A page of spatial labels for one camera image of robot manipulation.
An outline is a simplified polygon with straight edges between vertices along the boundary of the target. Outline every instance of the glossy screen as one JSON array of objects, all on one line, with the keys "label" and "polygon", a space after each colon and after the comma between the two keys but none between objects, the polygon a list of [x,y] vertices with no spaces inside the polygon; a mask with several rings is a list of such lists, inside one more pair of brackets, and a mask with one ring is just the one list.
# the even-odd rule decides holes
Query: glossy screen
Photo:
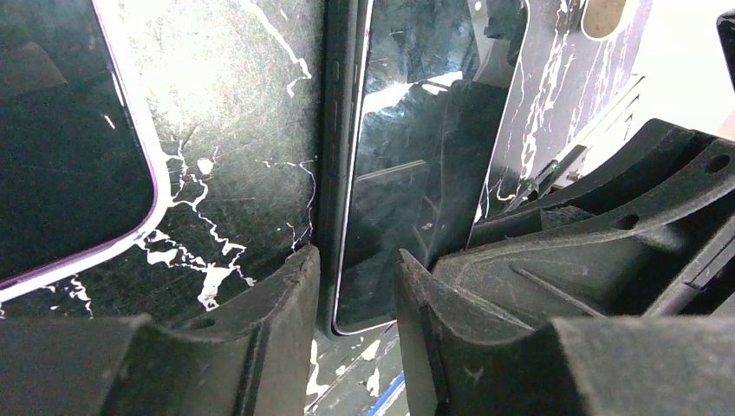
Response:
[{"label": "glossy screen", "polygon": [[134,230],[153,180],[89,0],[0,3],[0,283]]},{"label": "glossy screen", "polygon": [[375,0],[336,327],[394,314],[398,250],[464,247],[526,25],[518,0]]}]

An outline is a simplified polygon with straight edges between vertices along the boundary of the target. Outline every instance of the purple smartphone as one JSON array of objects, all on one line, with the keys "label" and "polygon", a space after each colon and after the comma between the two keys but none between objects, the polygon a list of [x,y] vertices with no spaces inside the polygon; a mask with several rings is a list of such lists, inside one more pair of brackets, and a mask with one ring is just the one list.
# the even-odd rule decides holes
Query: purple smartphone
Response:
[{"label": "purple smartphone", "polygon": [[104,0],[0,5],[0,302],[138,243],[171,193]]}]

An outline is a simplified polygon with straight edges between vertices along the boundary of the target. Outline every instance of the phone side button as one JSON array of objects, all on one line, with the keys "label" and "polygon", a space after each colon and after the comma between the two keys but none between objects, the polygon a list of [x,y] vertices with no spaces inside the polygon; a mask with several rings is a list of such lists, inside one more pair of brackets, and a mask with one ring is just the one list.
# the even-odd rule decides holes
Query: phone side button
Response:
[{"label": "phone side button", "polygon": [[340,77],[340,62],[335,59],[332,61],[332,82],[339,82]]},{"label": "phone side button", "polygon": [[340,127],[340,103],[332,100],[332,133],[337,133]]},{"label": "phone side button", "polygon": [[340,148],[336,145],[329,147],[329,173],[338,177],[340,174]]},{"label": "phone side button", "polygon": [[349,151],[350,151],[349,149],[352,147],[352,134],[354,133],[354,123],[352,122],[352,120],[354,120],[354,117],[355,117],[354,103],[352,101],[349,102],[349,113],[348,113],[348,117],[350,119],[350,123],[349,123],[349,125],[350,125],[349,126],[349,136],[348,136],[348,140],[347,140],[347,148],[348,148],[348,153],[349,153]]}]

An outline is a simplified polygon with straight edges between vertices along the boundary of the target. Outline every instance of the screw hole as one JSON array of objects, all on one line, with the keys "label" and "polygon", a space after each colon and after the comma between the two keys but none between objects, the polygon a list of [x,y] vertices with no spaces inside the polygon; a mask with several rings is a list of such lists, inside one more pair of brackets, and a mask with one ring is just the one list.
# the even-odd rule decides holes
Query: screw hole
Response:
[{"label": "screw hole", "polygon": [[613,228],[616,230],[632,230],[633,227],[638,223],[637,215],[635,214],[628,214],[625,217],[618,218],[613,222]]},{"label": "screw hole", "polygon": [[718,157],[710,160],[710,163],[707,165],[707,168],[705,171],[707,173],[717,173],[723,169],[725,169],[725,166],[730,164],[730,156],[726,154],[720,154]]},{"label": "screw hole", "polygon": [[184,324],[183,329],[204,329],[214,326],[215,323],[217,322],[211,318],[197,318]]}]

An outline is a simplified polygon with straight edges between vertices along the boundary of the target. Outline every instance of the black smartphone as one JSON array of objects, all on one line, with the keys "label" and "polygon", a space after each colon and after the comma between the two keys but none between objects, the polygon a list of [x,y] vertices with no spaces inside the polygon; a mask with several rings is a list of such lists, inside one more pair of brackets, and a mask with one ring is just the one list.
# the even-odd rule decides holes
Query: black smartphone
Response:
[{"label": "black smartphone", "polygon": [[171,198],[113,2],[0,3],[0,302],[120,254]]},{"label": "black smartphone", "polygon": [[328,335],[393,320],[399,249],[431,268],[465,247],[526,23],[519,0],[328,6],[316,230]]}]

